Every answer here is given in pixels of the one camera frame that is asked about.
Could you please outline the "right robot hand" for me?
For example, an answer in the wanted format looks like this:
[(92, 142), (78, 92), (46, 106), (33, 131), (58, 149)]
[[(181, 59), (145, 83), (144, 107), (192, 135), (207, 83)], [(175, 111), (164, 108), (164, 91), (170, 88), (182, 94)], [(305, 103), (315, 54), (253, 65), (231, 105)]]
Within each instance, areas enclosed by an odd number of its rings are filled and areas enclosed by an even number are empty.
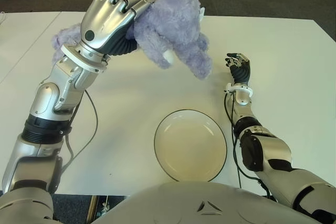
[(242, 53), (228, 53), (225, 58), (226, 66), (234, 80), (234, 84), (248, 85), (250, 79), (250, 61)]

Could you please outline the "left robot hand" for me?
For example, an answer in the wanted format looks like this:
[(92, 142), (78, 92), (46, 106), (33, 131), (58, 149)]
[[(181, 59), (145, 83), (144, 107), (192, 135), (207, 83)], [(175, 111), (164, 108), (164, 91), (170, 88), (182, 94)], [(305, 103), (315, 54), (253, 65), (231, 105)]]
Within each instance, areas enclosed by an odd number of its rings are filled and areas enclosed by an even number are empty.
[(150, 5), (149, 0), (93, 0), (81, 22), (81, 46), (109, 56), (136, 50), (128, 30)]

